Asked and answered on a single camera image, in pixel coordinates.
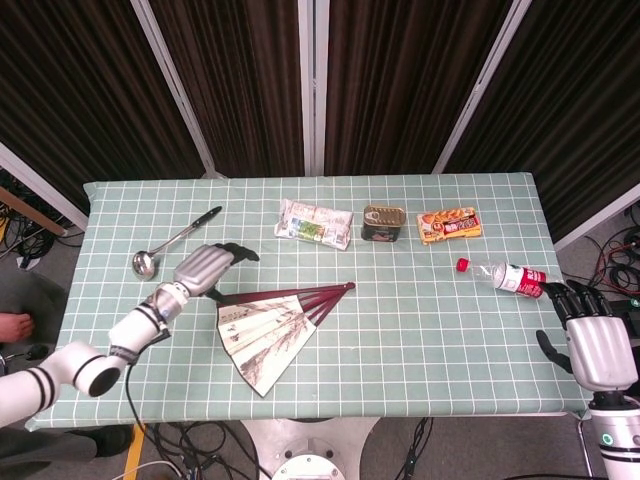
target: human hand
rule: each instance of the human hand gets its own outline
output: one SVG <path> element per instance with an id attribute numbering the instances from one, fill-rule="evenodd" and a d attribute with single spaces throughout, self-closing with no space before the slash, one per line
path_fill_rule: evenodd
<path id="1" fill-rule="evenodd" d="M 33 320 L 28 313 L 0 313 L 0 343 L 19 342 L 33 332 Z"/>

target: orange snack box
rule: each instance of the orange snack box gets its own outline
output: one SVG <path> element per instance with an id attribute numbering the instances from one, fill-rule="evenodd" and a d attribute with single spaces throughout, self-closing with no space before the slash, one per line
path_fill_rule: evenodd
<path id="1" fill-rule="evenodd" d="M 450 238 L 482 235 L 480 220 L 472 207 L 426 212 L 418 215 L 417 220 L 420 238 L 425 245 Z"/>

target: red bottle cap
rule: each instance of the red bottle cap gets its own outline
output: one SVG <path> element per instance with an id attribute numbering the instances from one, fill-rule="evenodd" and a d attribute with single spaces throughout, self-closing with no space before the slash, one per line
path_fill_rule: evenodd
<path id="1" fill-rule="evenodd" d="M 469 268 L 469 260 L 466 258 L 459 258 L 458 263 L 456 263 L 456 270 L 459 272 L 466 272 L 467 268 Z"/>

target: black ladle handle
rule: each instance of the black ladle handle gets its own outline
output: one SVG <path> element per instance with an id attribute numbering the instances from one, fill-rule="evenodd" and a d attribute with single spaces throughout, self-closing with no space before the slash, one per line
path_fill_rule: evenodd
<path id="1" fill-rule="evenodd" d="M 220 211 L 222 210 L 222 207 L 215 207 L 212 208 L 211 210 L 209 210 L 207 213 L 205 213 L 204 215 L 202 215 L 200 218 L 198 218 L 196 221 L 194 221 L 191 224 L 191 228 L 195 229 L 198 228 L 200 225 L 202 225 L 203 223 L 208 222 L 209 220 L 211 220 L 213 217 L 215 217 L 218 213 L 220 213 Z"/>

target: folding fan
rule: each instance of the folding fan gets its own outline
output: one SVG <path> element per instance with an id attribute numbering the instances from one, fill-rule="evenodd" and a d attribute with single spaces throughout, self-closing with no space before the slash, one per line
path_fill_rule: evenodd
<path id="1" fill-rule="evenodd" d="M 242 378 L 265 396 L 352 282 L 224 295 L 218 332 Z"/>

